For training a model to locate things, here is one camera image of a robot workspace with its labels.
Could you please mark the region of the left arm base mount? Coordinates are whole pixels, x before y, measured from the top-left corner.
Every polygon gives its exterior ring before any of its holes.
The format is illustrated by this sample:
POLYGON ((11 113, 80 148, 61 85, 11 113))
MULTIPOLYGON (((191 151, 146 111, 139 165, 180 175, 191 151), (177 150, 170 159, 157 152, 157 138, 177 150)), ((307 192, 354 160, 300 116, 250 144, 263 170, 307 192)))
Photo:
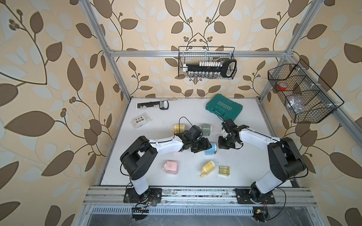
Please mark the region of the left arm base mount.
POLYGON ((146 203, 157 205, 162 199, 162 189, 150 187, 146 192, 139 195, 134 188, 127 188, 124 194, 124 203, 146 203))

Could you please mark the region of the pink pencil sharpener front row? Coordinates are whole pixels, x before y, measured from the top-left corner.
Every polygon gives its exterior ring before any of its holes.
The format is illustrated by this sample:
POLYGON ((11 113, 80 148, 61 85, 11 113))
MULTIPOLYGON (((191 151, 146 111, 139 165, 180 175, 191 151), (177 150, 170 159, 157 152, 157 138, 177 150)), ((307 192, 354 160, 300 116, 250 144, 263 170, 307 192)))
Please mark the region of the pink pencil sharpener front row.
POLYGON ((163 169, 167 174, 176 175, 178 173, 179 166, 175 161, 166 161, 163 165, 163 169))

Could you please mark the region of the yellow pencil sharpener back row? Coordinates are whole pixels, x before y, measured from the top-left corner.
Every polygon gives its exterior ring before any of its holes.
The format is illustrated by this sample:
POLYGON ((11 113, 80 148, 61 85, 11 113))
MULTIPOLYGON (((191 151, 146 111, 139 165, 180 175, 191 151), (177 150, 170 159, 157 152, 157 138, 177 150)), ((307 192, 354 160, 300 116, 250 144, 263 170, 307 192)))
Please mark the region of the yellow pencil sharpener back row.
POLYGON ((185 124, 175 124, 173 126, 173 130, 172 130, 172 133, 182 133, 186 130, 186 126, 185 124))

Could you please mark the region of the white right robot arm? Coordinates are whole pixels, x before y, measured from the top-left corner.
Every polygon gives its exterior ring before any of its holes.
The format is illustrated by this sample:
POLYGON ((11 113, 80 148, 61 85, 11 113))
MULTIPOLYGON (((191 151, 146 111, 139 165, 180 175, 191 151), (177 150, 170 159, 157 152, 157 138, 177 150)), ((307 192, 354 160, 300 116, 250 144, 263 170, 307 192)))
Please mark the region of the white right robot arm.
POLYGON ((269 171, 250 187, 250 198, 255 202, 307 169, 305 161, 291 138, 270 137, 250 129, 247 125, 237 126, 232 119, 223 121, 218 147, 235 149, 236 143, 241 146, 249 143, 268 154, 269 171))

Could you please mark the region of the yellow pencil sharpener row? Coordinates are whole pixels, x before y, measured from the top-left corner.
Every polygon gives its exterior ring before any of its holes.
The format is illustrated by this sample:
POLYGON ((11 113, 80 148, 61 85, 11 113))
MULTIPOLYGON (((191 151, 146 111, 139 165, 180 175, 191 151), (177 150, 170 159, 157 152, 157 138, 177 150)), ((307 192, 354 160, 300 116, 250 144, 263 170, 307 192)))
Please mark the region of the yellow pencil sharpener row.
POLYGON ((186 130, 186 126, 185 124, 175 124, 173 126, 173 130, 172 130, 172 133, 182 133, 186 130))
POLYGON ((213 161, 209 161, 207 162, 205 165, 203 165, 202 169, 201 169, 201 178, 210 174, 214 169, 215 169, 216 165, 213 161))

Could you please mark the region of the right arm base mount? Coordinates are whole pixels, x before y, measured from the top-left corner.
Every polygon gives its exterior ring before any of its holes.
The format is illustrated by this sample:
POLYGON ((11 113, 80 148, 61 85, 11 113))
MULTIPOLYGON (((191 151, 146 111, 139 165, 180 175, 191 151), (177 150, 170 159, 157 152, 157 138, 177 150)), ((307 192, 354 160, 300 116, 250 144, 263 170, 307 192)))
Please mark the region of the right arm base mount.
POLYGON ((256 182, 252 183, 250 188, 236 188, 236 198, 238 204, 275 204, 275 198, 272 191, 262 194, 256 182))

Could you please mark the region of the yellow pencil sharpener front row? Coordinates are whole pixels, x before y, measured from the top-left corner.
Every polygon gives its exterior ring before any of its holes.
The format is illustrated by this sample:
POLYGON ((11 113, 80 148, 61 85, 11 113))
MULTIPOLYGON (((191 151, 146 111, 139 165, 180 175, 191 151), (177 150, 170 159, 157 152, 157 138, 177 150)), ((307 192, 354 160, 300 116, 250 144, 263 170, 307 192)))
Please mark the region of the yellow pencil sharpener front row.
POLYGON ((209 161, 207 162, 205 165, 203 165, 202 169, 201 169, 201 178, 210 174, 214 169, 215 169, 216 165, 213 161, 209 161))

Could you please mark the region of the blue pencil sharpener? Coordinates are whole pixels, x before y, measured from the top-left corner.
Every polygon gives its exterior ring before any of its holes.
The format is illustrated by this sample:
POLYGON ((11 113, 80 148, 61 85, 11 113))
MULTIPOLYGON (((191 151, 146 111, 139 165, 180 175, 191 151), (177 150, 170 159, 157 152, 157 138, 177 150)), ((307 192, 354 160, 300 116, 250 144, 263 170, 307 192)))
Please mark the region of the blue pencil sharpener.
POLYGON ((211 148, 204 151, 205 155, 214 155, 217 153, 217 147, 215 143, 211 143, 211 148))

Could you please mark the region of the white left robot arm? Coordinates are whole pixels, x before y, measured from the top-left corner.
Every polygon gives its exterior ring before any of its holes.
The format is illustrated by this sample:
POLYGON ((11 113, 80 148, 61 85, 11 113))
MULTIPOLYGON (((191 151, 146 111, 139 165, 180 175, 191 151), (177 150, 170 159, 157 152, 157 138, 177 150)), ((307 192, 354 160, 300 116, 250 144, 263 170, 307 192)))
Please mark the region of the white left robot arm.
POLYGON ((164 139, 147 139, 138 137, 121 155, 121 169, 127 171, 134 191, 137 195, 149 192, 146 173, 157 155, 191 150, 192 153, 209 150, 211 143, 202 135, 202 129, 193 125, 189 130, 175 133, 172 137, 164 139))

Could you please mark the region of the green pencil sharpener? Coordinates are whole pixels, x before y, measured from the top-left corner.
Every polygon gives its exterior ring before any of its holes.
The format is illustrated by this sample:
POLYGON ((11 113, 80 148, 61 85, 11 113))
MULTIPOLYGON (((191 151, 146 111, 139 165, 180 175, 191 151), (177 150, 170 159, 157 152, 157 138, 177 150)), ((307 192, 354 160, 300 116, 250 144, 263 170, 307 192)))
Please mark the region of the green pencil sharpener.
POLYGON ((212 132, 212 126, 210 124, 202 124, 200 128, 203 136, 210 136, 212 132))

